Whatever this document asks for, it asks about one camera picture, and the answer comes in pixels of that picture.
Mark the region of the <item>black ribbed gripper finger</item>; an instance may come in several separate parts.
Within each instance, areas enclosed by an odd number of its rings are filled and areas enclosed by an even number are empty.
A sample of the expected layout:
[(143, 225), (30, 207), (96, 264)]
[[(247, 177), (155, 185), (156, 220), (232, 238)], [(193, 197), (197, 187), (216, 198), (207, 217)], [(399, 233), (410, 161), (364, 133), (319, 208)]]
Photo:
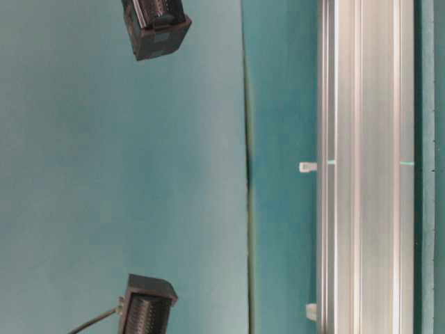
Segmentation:
[(165, 333), (177, 299), (167, 280), (129, 274), (118, 333)]
[(181, 0), (122, 0), (123, 18), (137, 61), (172, 54), (192, 21)]

